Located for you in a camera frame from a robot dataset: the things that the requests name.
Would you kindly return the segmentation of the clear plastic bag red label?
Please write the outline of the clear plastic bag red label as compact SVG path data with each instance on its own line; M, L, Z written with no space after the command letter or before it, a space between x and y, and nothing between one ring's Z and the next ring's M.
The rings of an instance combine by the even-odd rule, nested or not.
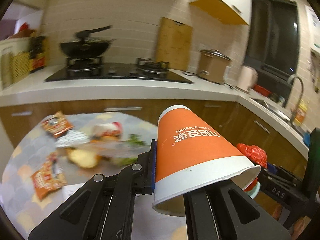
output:
M99 141L92 144L97 154L107 158L137 158L149 152L150 145L137 145L127 141Z

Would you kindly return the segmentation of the orange soymilk paper cup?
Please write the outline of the orange soymilk paper cup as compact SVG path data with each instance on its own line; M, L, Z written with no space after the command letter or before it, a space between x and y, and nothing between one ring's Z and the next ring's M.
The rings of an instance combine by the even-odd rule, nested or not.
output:
M184 194L229 179L244 190L260 170L188 107L170 106L158 119L152 208L181 217Z

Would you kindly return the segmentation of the red white paper cup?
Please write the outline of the red white paper cup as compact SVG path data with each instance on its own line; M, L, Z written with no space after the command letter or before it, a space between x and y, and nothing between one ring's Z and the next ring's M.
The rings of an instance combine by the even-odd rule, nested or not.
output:
M109 122L97 124L92 128L92 137L120 139L122 136L122 125L120 122Z

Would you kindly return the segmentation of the orange panda snack packet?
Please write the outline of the orange panda snack packet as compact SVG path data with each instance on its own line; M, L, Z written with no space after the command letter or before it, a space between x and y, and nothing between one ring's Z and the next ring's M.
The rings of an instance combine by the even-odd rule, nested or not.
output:
M65 135L74 127L61 111L58 111L55 114L45 118L43 121L41 121L41 126L55 139Z

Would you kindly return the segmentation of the light blue trash basket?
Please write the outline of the light blue trash basket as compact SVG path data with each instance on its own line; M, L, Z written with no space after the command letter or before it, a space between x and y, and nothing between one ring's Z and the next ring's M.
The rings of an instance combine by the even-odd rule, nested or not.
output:
M255 178L255 180L252 181L252 183L244 189L244 191L252 198L254 199L260 190L260 183L258 181L258 178Z

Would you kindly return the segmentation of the green leafy vegetable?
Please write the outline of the green leafy vegetable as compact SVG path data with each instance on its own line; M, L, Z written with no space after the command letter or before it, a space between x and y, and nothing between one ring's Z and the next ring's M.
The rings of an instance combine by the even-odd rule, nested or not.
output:
M127 142L131 142L133 144L137 144L137 145L148 145L145 141L142 141L140 139L140 135L137 134L130 134L129 138L125 141ZM119 167L121 166L127 166L130 164L134 164L137 161L137 158L110 158L110 161L113 165L117 165Z

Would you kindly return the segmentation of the wooden base cabinets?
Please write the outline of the wooden base cabinets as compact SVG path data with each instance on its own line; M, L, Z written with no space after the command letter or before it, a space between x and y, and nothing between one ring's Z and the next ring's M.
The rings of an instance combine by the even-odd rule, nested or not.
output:
M306 159L270 121L265 121L248 107L232 101L177 99L75 100L2 106L1 122L13 146L46 116L102 113L105 109L120 111L157 124L160 114L169 106L185 105L221 133L233 145L256 145L267 153L269 163L281 166L295 176L303 177Z

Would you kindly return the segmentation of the black gas stove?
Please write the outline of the black gas stove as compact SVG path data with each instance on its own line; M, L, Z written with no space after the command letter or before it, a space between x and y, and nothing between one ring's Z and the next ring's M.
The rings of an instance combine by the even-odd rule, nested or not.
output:
M67 59L66 66L45 79L46 82L81 79L137 79L189 83L192 81L169 70L168 62L137 58L134 64L103 63L103 57Z

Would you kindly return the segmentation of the brown slow cooker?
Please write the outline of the brown slow cooker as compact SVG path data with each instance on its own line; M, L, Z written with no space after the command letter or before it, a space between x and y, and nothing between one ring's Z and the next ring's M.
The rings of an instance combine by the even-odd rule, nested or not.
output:
M225 71L232 60L218 50L200 50L200 60L197 76L209 82L222 84L225 81Z

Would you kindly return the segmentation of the dark window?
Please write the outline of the dark window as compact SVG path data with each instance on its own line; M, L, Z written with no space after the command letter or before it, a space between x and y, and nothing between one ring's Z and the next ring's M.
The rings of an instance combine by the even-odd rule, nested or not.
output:
M299 57L299 23L296 2L252 0L252 17L244 65L258 73L257 85L289 99Z

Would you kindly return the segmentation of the yellow slotted basket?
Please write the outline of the yellow slotted basket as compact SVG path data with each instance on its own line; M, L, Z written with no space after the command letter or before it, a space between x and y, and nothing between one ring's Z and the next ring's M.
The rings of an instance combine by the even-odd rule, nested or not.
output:
M29 53L19 53L12 58L12 80L17 83L30 74Z

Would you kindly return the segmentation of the wooden cutting board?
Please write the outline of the wooden cutting board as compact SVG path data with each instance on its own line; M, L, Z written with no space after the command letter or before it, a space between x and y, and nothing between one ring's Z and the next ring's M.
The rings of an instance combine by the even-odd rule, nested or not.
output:
M169 63L169 68L186 71L189 66L193 28L162 17L155 52L156 61Z

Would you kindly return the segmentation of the soy sauce bottle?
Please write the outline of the soy sauce bottle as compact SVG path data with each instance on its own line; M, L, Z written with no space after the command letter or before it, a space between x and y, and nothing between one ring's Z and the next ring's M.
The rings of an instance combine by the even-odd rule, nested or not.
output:
M29 45L29 72L34 73L46 66L45 36L32 37Z

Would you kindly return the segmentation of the yellow wall cabinet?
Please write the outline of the yellow wall cabinet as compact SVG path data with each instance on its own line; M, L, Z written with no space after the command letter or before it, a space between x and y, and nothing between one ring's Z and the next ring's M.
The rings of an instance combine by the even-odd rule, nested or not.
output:
M228 25L250 25L252 0L189 0L189 4Z

